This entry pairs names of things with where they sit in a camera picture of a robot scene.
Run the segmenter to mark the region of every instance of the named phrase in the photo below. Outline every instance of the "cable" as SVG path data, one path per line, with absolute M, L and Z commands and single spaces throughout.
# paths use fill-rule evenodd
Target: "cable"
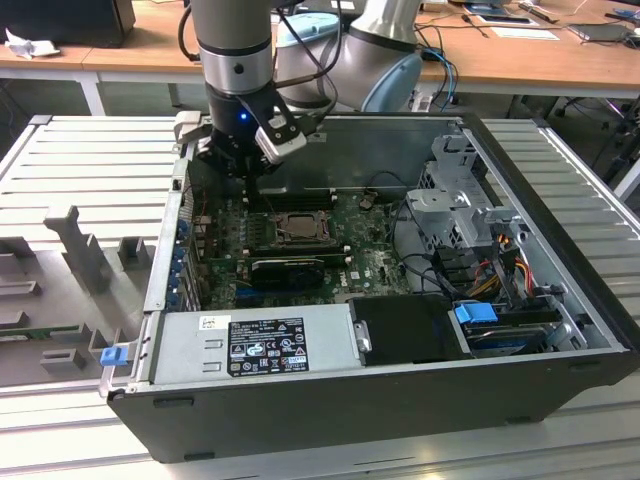
M 456 65 L 453 62 L 451 62 L 446 56 L 446 53 L 444 50 L 444 41 L 442 40 L 442 33 L 440 32 L 441 27 L 436 25 L 426 25 L 426 24 L 414 25 L 414 30 L 418 33 L 418 35 L 420 35 L 422 40 L 425 42 L 426 46 L 429 47 L 429 42 L 427 41 L 424 34 L 422 33 L 422 30 L 426 28 L 433 28 L 436 31 L 436 34 L 438 35 L 438 42 L 440 44 L 439 48 L 440 48 L 440 51 L 442 52 L 441 56 L 437 52 L 433 52 L 433 51 L 431 52 L 436 58 L 438 58 L 442 62 L 445 70 L 444 79 L 442 80 L 440 87 L 438 88 L 438 90 L 433 96 L 433 99 L 431 100 L 431 102 L 436 107 L 440 108 L 440 111 L 442 112 L 447 107 L 447 104 L 450 104 L 453 100 L 453 96 L 455 95 L 456 88 L 458 87 L 459 72 L 458 72 L 458 67 L 456 67 Z M 444 86 L 447 84 L 447 81 L 449 82 L 449 92 L 447 95 L 447 99 L 442 106 L 439 106 L 435 102 L 444 91 Z
M 2 102 L 4 107 L 7 109 L 7 112 L 9 112 L 9 120 L 7 121 L 7 128 L 9 129 L 9 136 L 13 140 L 15 140 L 16 139 L 16 135 L 15 135 L 15 133 L 13 133 L 13 121 L 15 119 L 15 115 L 13 114 L 13 110 L 11 109 L 11 107 L 9 105 L 7 105 L 7 102 L 5 101 L 4 98 L 0 97 L 0 102 Z
M 318 67 L 321 70 L 319 72 L 316 72 L 312 75 L 305 75 L 303 77 L 298 77 L 298 78 L 292 78 L 290 80 L 283 80 L 281 82 L 276 82 L 276 88 L 285 88 L 285 87 L 293 87 L 295 85 L 301 85 L 303 83 L 307 83 L 307 82 L 311 82 L 313 80 L 317 80 L 318 78 L 322 78 L 324 76 L 326 76 L 331 70 L 333 70 L 333 67 L 336 66 L 336 64 L 338 63 L 338 60 L 340 59 L 340 53 L 342 50 L 342 0 L 337 0 L 336 2 L 336 7 L 338 9 L 338 38 L 336 41 L 336 53 L 333 56 L 333 60 L 331 61 L 331 63 L 329 63 L 324 69 L 322 69 L 322 66 Z M 307 47 L 307 45 L 304 43 L 304 41 L 300 38 L 300 36 L 298 35 L 298 33 L 295 31 L 295 29 L 291 26 L 291 24 L 289 23 L 289 20 L 287 20 L 286 16 L 284 15 L 284 12 L 282 11 L 281 8 L 278 8 L 278 15 L 280 16 L 280 19 L 282 20 L 282 22 L 287 26 L 287 28 L 289 29 L 289 31 L 291 32 L 291 34 L 293 35 L 293 37 L 296 39 L 296 41 L 305 48 L 305 51 L 307 51 L 307 55 L 310 55 L 310 58 L 312 60 L 315 59 L 315 57 L 313 56 L 313 54 L 311 53 L 311 50 L 309 50 L 309 47 Z M 320 62 L 318 62 L 317 60 L 314 61 L 314 64 L 316 64 L 316 66 L 318 66 L 318 64 L 320 64 Z
M 638 108 L 638 104 L 640 104 L 640 96 L 631 104 L 631 106 L 629 107 L 629 110 L 627 110 L 627 113 L 625 113 L 625 115 L 622 118 L 622 120 L 620 120 L 620 123 L 619 123 L 618 127 L 613 129 L 613 132 L 611 132 L 611 135 L 609 135 L 609 137 L 602 144 L 602 147 L 600 148 L 600 150 L 598 150 L 598 153 L 597 153 L 595 159 L 593 160 L 593 162 L 591 162 L 589 164 L 589 168 L 593 169 L 596 166 L 596 164 L 598 163 L 598 160 L 600 160 L 600 157 L 602 156 L 602 154 L 605 152 L 607 147 L 609 147 L 611 142 L 616 138 L 616 134 L 618 133 L 618 128 L 621 125 L 624 125 L 627 121 L 629 121 L 629 119 L 631 118 L 632 115 L 635 115 L 635 111 L 636 111 L 636 108 Z
M 284 24 L 289 29 L 289 32 L 291 32 L 291 35 L 293 35 L 293 38 L 295 38 L 296 42 L 298 42 L 300 44 L 300 46 L 304 49 L 304 51 L 306 52 L 307 56 L 311 59 L 313 64 L 317 68 L 322 70 L 322 64 L 313 55 L 313 52 L 309 49 L 307 44 L 304 43 L 302 38 L 300 38 L 300 35 L 298 34 L 298 32 L 296 32 L 296 30 L 291 26 L 291 24 L 289 23 L 289 20 L 287 20 L 287 18 L 285 17 L 284 12 L 282 11 L 282 9 L 278 8 L 277 10 L 278 10 L 278 15 L 280 15 L 280 18 L 282 19 Z M 340 33 L 340 40 L 338 41 L 338 44 L 337 44 L 338 50 L 336 50 L 336 55 L 334 56 L 334 61 L 335 62 L 332 62 L 333 65 L 331 66 L 331 68 L 333 68 L 333 66 L 335 66 L 335 63 L 337 63 L 338 57 L 340 56 L 340 49 L 342 48 L 342 22 L 340 22 L 340 28 L 338 29 L 338 31 Z M 336 88 L 335 83 L 333 83 L 333 80 L 331 80 L 331 77 L 329 77 L 326 74 L 321 75 L 321 76 L 326 76 L 327 82 L 329 83 L 329 86 L 331 87 L 331 90 L 333 91 L 333 100 L 316 118 L 316 122 L 318 124 L 322 123 L 322 121 L 326 118 L 326 116 L 329 115 L 331 110 L 333 110 L 335 108 L 335 106 L 338 104 L 338 97 L 339 97 L 338 89 Z
M 482 35 L 484 38 L 489 38 L 489 35 L 487 35 L 486 33 L 484 33 L 482 31 L 482 29 L 478 28 L 478 25 L 476 25 L 475 23 L 473 23 L 473 20 L 471 20 L 471 17 L 469 15 L 465 15 L 462 14 L 462 16 L 460 17 L 462 18 L 462 21 L 465 23 L 468 23 L 469 25 L 471 25 L 473 28 L 475 28 L 476 30 L 478 30 L 480 32 L 480 35 Z
M 588 1 L 589 0 L 583 0 L 582 3 L 578 5 L 572 13 L 559 13 L 559 12 L 554 12 L 552 10 L 547 10 L 546 8 L 542 8 L 540 5 L 534 5 L 534 3 L 531 0 L 524 0 L 522 3 L 529 5 L 530 7 L 533 7 L 536 10 L 540 10 L 541 12 L 550 13 L 551 15 L 556 15 L 560 17 L 573 17 Z
M 178 23 L 178 46 L 180 47 L 180 51 L 182 52 L 182 54 L 185 57 L 187 57 L 187 59 L 189 59 L 191 62 L 199 62 L 200 54 L 190 53 L 187 50 L 186 45 L 184 44 L 184 27 L 187 24 L 187 19 L 189 18 L 189 15 L 191 15 L 191 4 L 189 4 L 189 6 L 187 6 L 187 8 L 184 9 L 184 12 L 182 13 L 182 17 L 180 17 L 180 23 Z
M 394 237 L 395 237 L 396 227 L 398 225 L 398 219 L 400 218 L 400 212 L 405 207 L 407 207 L 407 210 L 409 211 L 409 215 L 411 216 L 411 219 L 416 224 L 416 226 L 418 227 L 418 230 L 422 234 L 422 238 L 426 238 L 426 236 L 427 236 L 426 233 L 424 232 L 424 230 L 422 229 L 422 227 L 420 226 L 420 224 L 418 223 L 418 221 L 416 220 L 416 217 L 413 215 L 413 212 L 411 211 L 411 208 L 408 208 L 407 200 L 405 198 L 404 200 L 402 200 L 400 202 L 400 205 L 398 205 L 398 208 L 396 210 L 396 214 L 394 215 L 394 218 L 393 218 L 393 220 L 391 222 L 391 226 L 390 226 L 389 241 L 391 243 L 391 251 L 393 252 L 393 254 L 396 257 L 398 257 L 400 263 L 402 265 L 404 265 L 404 267 L 409 272 L 411 272 L 414 275 L 417 275 L 418 277 L 420 277 L 421 283 L 422 283 L 422 280 L 427 280 L 428 282 L 430 282 L 430 283 L 436 285 L 438 288 L 440 288 L 440 290 L 446 291 L 453 298 L 463 298 L 463 299 L 468 298 L 466 294 L 464 294 L 464 293 L 460 292 L 458 289 L 456 289 L 442 275 L 436 274 L 436 278 L 434 279 L 434 278 L 426 275 L 424 272 L 420 272 L 419 270 L 413 268 L 411 265 L 407 265 L 406 263 L 404 263 L 404 260 L 406 260 L 408 258 L 420 256 L 422 258 L 428 259 L 428 255 L 429 255 L 428 253 L 425 252 L 424 254 L 412 253 L 412 254 L 409 254 L 409 255 L 407 255 L 405 257 L 400 257 L 400 255 L 398 254 L 398 251 L 396 250 L 396 246 L 395 246 L 395 238 Z
M 407 185 L 407 183 L 402 180 L 397 173 L 392 172 L 391 170 L 380 170 L 376 173 L 374 173 L 371 178 L 367 181 L 367 183 L 365 183 L 364 188 L 365 190 L 367 188 L 371 188 L 371 185 L 373 184 L 373 181 L 378 178 L 380 175 L 389 175 L 393 178 L 395 178 L 398 183 L 402 184 L 403 187 L 405 187 L 407 190 L 411 190 L 411 187 L 409 185 Z
M 13 104 L 16 106 L 16 108 L 17 108 L 18 110 L 20 110 L 20 113 L 24 116 L 24 118 L 26 118 L 27 120 L 29 120 L 29 119 L 31 119 L 31 116 L 32 116 L 32 115 L 30 115 L 30 114 L 29 114 L 29 112 L 27 112 L 27 111 L 22 107 L 22 105 L 20 105 L 20 104 L 18 103 L 18 101 L 14 98 L 14 96 L 13 96 L 13 95 L 11 95 L 11 92 L 9 92 L 9 89 L 7 88 L 7 86 L 9 85 L 9 83 L 11 83 L 11 81 L 12 81 L 12 80 L 7 81 L 7 83 L 5 83 L 4 85 L 2 85 L 2 84 L 0 83 L 0 90 L 2 90 L 2 91 L 3 91 L 3 93 L 7 96 L 7 98 L 8 98 L 9 100 L 11 100 L 11 103 L 13 103 Z

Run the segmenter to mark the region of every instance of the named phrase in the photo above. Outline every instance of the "silver robot arm segment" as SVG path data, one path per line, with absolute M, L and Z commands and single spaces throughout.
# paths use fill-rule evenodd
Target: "silver robot arm segment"
M 355 20 L 342 41 L 339 61 L 329 76 L 340 94 L 340 103 L 360 111 L 398 111 L 406 104 L 422 71 L 416 53 L 414 23 L 420 0 L 369 0 L 363 15 Z M 324 66 L 333 58 L 336 42 L 327 34 L 335 20 L 327 15 L 290 18 L 305 43 Z M 288 40 L 285 26 L 278 34 L 278 80 L 315 72 L 317 66 L 303 49 Z M 296 108 L 318 108 L 329 104 L 326 79 L 282 89 L 287 103 Z
M 271 0 L 191 5 L 214 129 L 235 145 L 255 139 L 271 164 L 280 163 L 306 144 L 307 132 L 272 81 Z
M 269 165 L 279 165 L 283 157 L 304 147 L 306 136 L 316 131 L 318 117 L 294 117 L 287 103 L 309 105 L 319 100 L 324 106 L 331 104 L 325 95 L 326 78 L 283 88 L 282 96 L 276 90 L 271 8 L 293 3 L 296 1 L 191 1 L 214 129 L 211 143 L 234 157 L 236 164 L 244 165 L 234 167 L 233 173 L 242 178 L 260 175 L 265 164 L 267 171 Z M 339 53 L 329 75 L 338 86 L 340 103 L 358 110 L 385 111 L 397 110 L 406 100 L 421 68 L 413 35 L 419 5 L 419 0 L 370 0 L 344 36 L 340 52 L 335 52 L 336 35 L 309 45 L 323 66 Z M 320 72 L 304 49 L 283 49 L 279 55 L 279 79 Z M 246 161 L 263 154 L 268 162 Z

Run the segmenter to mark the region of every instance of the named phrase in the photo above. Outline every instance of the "blue latch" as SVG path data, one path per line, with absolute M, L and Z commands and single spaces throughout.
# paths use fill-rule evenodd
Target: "blue latch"
M 103 367 L 123 367 L 127 364 L 128 347 L 109 347 L 102 350 L 100 365 Z
M 455 309 L 460 323 L 497 322 L 493 306 L 490 303 L 463 303 Z

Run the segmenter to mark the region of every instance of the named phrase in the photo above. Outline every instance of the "metal rail table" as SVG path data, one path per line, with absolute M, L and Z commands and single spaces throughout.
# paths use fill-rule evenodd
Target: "metal rail table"
M 550 129 L 539 128 L 532 121 L 488 120 L 486 124 L 625 307 L 640 319 L 638 220 Z M 86 171 L 94 170 L 94 174 L 107 168 L 118 177 L 127 170 L 130 173 L 128 178 L 117 178 L 124 182 L 118 187 L 109 187 L 113 179 L 106 175 L 101 187 L 91 187 L 87 180 L 83 181 L 84 191 L 75 183 L 75 190 L 65 195 L 77 195 L 78 199 L 93 195 L 97 201 L 112 202 L 116 196 L 109 188 L 113 188 L 139 203 L 133 210 L 149 208 L 141 206 L 146 201 L 161 205 L 166 189 L 153 179 L 161 178 L 162 166 L 175 159 L 170 136 L 169 118 L 54 117 L 48 126 L 30 126 L 0 164 L 0 218 L 16 209 L 24 215 L 16 214 L 14 219 L 26 219 L 28 210 L 44 205 L 38 202 L 46 195 L 33 190 L 23 195 L 24 204 L 7 203 L 13 195 L 24 193 L 16 188 L 28 169 L 34 179 L 47 178 L 51 183 L 56 178 L 72 185 L 72 178 L 63 179 L 77 163 L 85 164 Z M 36 168 L 25 159 L 42 161 Z M 142 166 L 160 173 L 150 174 Z M 495 179 L 489 178 L 489 182 L 506 200 Z M 102 189 L 99 195 L 90 193 L 96 189 Z M 143 216 L 155 218 L 153 212 Z M 20 230 L 19 223 L 14 220 L 11 228 Z M 143 227 L 136 225 L 149 222 L 130 223 L 132 229 L 141 229 L 137 234 L 143 234 Z M 112 241 L 105 233 L 100 241 Z M 36 248 L 42 246 L 41 233 L 32 234 L 30 241 Z M 148 235 L 157 235 L 157 231 L 149 230 Z M 640 471 L 639 402 L 640 376 L 634 374 L 613 387 L 584 392 L 539 424 L 161 465 L 151 460 L 105 405 L 95 382 L 31 386 L 0 390 L 0 475 L 65 480 L 88 476 L 167 480 L 631 479 Z M 295 425 L 280 428 L 295 434 Z

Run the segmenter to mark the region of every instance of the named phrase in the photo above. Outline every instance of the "power supply label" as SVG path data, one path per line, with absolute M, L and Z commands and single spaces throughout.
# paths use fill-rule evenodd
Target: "power supply label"
M 230 322 L 228 345 L 232 377 L 309 370 L 302 318 Z

